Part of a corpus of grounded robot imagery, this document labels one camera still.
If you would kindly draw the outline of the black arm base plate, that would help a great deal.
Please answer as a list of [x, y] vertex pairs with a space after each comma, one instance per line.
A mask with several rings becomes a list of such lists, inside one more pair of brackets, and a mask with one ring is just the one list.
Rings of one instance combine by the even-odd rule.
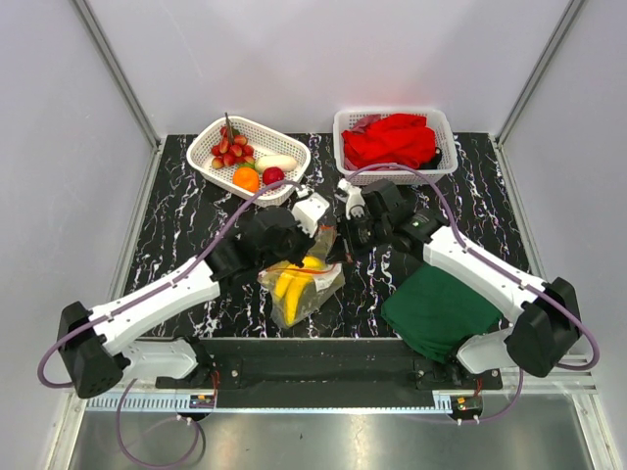
[[198, 371], [160, 377], [159, 389], [217, 386], [226, 408], [418, 408], [438, 391], [498, 391], [498, 370], [472, 376], [398, 339], [208, 339], [192, 343]]

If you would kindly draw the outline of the red fake apple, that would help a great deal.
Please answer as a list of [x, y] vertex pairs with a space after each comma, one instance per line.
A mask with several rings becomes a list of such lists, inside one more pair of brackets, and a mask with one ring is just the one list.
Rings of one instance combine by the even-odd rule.
[[285, 178], [284, 171], [278, 166], [271, 166], [264, 170], [262, 174], [262, 180], [264, 185], [270, 185], [275, 182], [281, 181]]

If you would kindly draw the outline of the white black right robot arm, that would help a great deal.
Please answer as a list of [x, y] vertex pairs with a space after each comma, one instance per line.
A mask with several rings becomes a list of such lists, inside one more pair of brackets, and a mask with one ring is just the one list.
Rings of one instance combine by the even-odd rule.
[[466, 388], [489, 369], [517, 366], [539, 378], [562, 365], [584, 332], [574, 287], [520, 271], [465, 238], [451, 216], [416, 211], [386, 179], [358, 187], [341, 179], [336, 193], [345, 205], [339, 220], [349, 255], [391, 244], [437, 268], [480, 296], [509, 322], [506, 329], [464, 334], [445, 363], [445, 376]]

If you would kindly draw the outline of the red fake strawberry bunch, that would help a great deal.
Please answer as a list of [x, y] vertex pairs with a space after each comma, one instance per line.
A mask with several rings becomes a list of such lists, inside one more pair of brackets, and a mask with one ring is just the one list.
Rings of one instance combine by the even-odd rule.
[[211, 147], [211, 168], [254, 167], [254, 154], [248, 137], [235, 127], [229, 115], [225, 115], [224, 124], [219, 129], [219, 140]]

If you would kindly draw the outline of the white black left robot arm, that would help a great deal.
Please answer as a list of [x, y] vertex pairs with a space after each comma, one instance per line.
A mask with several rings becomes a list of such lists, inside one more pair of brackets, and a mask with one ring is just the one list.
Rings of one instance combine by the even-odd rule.
[[122, 380], [169, 378], [192, 388], [211, 378], [212, 365], [186, 339], [145, 341], [153, 327], [188, 308], [256, 280], [285, 261], [299, 265], [314, 245], [326, 209], [306, 200], [271, 207], [238, 224], [234, 214], [207, 249], [175, 271], [115, 301], [64, 307], [56, 351], [82, 399], [98, 397]]

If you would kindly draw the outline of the yellow fake banana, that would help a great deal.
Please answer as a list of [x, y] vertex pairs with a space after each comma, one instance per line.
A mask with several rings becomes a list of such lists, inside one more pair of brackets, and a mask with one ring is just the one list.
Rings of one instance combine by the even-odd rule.
[[306, 287], [314, 281], [314, 276], [324, 268], [324, 262], [316, 257], [305, 257], [303, 266], [280, 264], [278, 278], [273, 288], [274, 305], [278, 317], [285, 327], [296, 323], [299, 303]]

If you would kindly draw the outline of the pale cream fake food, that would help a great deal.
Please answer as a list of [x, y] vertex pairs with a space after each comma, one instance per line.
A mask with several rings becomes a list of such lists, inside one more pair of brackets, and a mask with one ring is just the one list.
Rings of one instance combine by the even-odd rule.
[[295, 170], [298, 167], [298, 161], [289, 155], [265, 155], [255, 161], [255, 169], [257, 172], [264, 172], [268, 168], [277, 167], [283, 172]]

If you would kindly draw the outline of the clear zip top bag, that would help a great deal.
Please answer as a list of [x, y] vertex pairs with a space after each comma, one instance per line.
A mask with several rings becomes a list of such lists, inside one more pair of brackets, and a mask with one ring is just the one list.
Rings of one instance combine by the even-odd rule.
[[323, 225], [315, 236], [315, 244], [310, 249], [306, 257], [316, 257], [324, 262], [324, 268], [317, 273], [313, 282], [305, 289], [299, 303], [299, 311], [296, 323], [291, 327], [285, 327], [278, 317], [278, 308], [274, 305], [273, 288], [278, 278], [277, 268], [280, 264], [288, 264], [289, 261], [280, 261], [271, 267], [262, 271], [258, 276], [260, 284], [266, 288], [271, 294], [272, 310], [271, 318], [274, 323], [281, 329], [290, 329], [296, 324], [310, 317], [318, 311], [324, 303], [326, 303], [336, 291], [345, 284], [342, 263], [327, 262], [326, 256], [330, 254], [330, 250], [335, 242], [337, 231], [335, 227]]

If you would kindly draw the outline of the orange fake fruit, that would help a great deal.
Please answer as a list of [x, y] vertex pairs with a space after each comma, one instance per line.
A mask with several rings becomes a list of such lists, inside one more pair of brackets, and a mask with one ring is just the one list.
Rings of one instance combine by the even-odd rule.
[[261, 187], [259, 174], [247, 166], [241, 166], [233, 173], [232, 183], [251, 193], [256, 193]]

